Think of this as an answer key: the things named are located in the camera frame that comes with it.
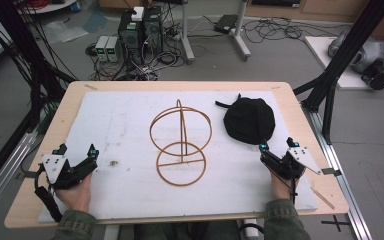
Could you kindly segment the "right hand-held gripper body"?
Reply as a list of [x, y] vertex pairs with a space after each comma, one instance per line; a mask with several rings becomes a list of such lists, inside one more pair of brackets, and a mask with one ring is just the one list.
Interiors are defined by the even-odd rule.
[[283, 179], [298, 179], [306, 169], [317, 175], [322, 173], [307, 147], [288, 148], [285, 155], [280, 159], [283, 167], [280, 171], [274, 172]]

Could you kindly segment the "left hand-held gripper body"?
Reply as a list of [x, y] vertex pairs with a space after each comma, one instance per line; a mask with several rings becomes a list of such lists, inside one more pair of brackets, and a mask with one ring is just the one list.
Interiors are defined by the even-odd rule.
[[71, 167], [64, 155], [45, 154], [42, 156], [48, 182], [54, 189], [68, 190], [80, 184], [87, 176], [75, 167]]

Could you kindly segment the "person's left hand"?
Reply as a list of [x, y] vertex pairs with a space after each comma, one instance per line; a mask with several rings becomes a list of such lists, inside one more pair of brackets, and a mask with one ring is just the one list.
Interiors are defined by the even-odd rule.
[[68, 190], [57, 190], [56, 196], [69, 210], [87, 212], [91, 201], [91, 180], [92, 175], [89, 174], [78, 185]]

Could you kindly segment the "thin wooden strip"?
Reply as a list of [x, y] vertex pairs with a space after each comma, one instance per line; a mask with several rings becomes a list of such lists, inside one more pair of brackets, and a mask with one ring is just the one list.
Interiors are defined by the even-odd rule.
[[335, 206], [326, 198], [324, 197], [319, 191], [311, 187], [311, 190], [313, 193], [320, 198], [327, 206], [329, 206], [331, 209], [335, 210]]

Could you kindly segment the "white foam mat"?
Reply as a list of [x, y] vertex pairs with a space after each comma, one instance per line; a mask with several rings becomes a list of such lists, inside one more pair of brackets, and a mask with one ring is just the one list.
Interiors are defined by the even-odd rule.
[[[77, 165], [91, 144], [99, 151], [92, 175], [90, 212], [100, 220], [150, 220], [261, 213], [272, 199], [269, 170], [257, 146], [231, 138], [226, 109], [237, 91], [94, 91], [84, 95], [65, 140], [66, 157]], [[153, 118], [180, 99], [205, 112], [213, 126], [205, 148], [204, 176], [189, 186], [164, 182], [149, 137]]]

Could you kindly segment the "white table leg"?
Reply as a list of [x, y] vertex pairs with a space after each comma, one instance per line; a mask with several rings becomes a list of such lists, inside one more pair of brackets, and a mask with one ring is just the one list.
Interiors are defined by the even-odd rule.
[[105, 227], [103, 240], [119, 240], [120, 226], [107, 225]]
[[245, 225], [245, 229], [243, 230], [244, 237], [246, 240], [258, 240], [259, 239], [259, 231], [255, 227], [257, 224], [256, 219], [244, 219], [243, 224]]

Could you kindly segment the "white platform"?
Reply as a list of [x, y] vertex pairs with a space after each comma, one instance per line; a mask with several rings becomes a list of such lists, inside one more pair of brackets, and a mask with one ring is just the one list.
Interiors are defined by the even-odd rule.
[[[331, 61], [331, 58], [328, 56], [328, 47], [333, 40], [334, 37], [305, 37], [307, 46], [323, 68], [326, 68]], [[341, 75], [337, 83], [337, 88], [341, 90], [370, 90], [370, 87], [361, 79], [361, 75], [351, 67], [347, 67]]]

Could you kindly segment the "grey power supply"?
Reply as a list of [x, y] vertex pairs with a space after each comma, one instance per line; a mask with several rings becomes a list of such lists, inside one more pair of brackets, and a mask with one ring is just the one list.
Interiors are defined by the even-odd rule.
[[109, 39], [108, 36], [100, 36], [95, 45], [97, 57], [101, 62], [106, 62], [108, 60], [108, 57], [105, 51], [108, 39]]
[[121, 55], [119, 40], [116, 36], [110, 36], [106, 44], [106, 53], [109, 62], [118, 62]]

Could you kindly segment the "black device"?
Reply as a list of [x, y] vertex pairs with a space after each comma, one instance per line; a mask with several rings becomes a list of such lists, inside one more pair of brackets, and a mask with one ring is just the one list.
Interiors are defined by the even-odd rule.
[[376, 59], [363, 71], [361, 80], [373, 90], [384, 89], [384, 62]]

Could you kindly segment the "person's legs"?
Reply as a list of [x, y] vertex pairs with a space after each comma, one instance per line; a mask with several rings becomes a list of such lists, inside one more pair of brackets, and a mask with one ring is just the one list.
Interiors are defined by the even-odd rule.
[[235, 220], [134, 226], [134, 240], [241, 240]]

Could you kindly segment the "clear plastic sheet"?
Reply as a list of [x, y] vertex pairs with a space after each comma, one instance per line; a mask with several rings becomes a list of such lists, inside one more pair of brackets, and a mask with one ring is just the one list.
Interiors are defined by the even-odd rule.
[[82, 27], [68, 27], [63, 21], [54, 21], [44, 27], [47, 41], [50, 44], [57, 42], [69, 42], [88, 34]]

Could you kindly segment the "grey stand leg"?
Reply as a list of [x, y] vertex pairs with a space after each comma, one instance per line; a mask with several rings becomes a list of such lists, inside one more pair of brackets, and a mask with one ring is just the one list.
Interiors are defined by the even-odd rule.
[[248, 49], [246, 43], [244, 42], [241, 31], [242, 26], [244, 22], [246, 7], [247, 7], [248, 0], [240, 0], [239, 8], [238, 8], [238, 19], [237, 19], [237, 25], [234, 30], [234, 40], [238, 46], [239, 52], [241, 53], [241, 56], [243, 57], [244, 61], [247, 61], [248, 58], [251, 56], [251, 52]]
[[186, 62], [191, 64], [195, 60], [195, 56], [188, 39], [188, 0], [181, 0], [182, 2], [182, 33], [181, 42], [186, 55]]

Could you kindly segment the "black computer tower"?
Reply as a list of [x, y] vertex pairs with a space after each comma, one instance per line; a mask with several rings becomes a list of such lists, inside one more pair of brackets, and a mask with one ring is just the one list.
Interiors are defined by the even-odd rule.
[[161, 14], [160, 6], [148, 8], [145, 11], [143, 23], [145, 28], [145, 39], [149, 51], [160, 53], [162, 47], [162, 29], [161, 29]]
[[141, 49], [144, 43], [144, 27], [141, 21], [132, 20], [132, 10], [127, 10], [121, 15], [118, 27], [123, 55], [136, 64], [142, 63]]

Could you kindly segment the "flat black box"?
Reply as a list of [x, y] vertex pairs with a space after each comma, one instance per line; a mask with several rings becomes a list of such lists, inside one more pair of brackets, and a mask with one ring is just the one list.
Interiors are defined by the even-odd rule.
[[214, 30], [219, 33], [228, 34], [235, 26], [238, 19], [236, 14], [223, 15], [214, 26]]

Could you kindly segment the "aluminium rail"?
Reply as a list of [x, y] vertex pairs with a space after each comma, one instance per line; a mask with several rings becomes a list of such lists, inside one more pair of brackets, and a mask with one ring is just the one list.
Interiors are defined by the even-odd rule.
[[32, 131], [25, 133], [15, 145], [9, 149], [9, 153], [3, 156], [3, 166], [0, 168], [0, 195], [10, 182], [13, 175], [19, 169], [22, 160], [27, 156], [36, 142], [38, 133]]
[[322, 152], [329, 164], [329, 167], [340, 174], [336, 176], [339, 187], [347, 201], [349, 210], [346, 217], [350, 223], [356, 240], [373, 240], [364, 217], [359, 209], [358, 203], [352, 193], [351, 187], [347, 181], [346, 175], [342, 169], [339, 158], [334, 150], [334, 147], [328, 143], [322, 135], [322, 119], [318, 113], [312, 113], [309, 110], [303, 110], [310, 126], [315, 134], [315, 137], [322, 149]]

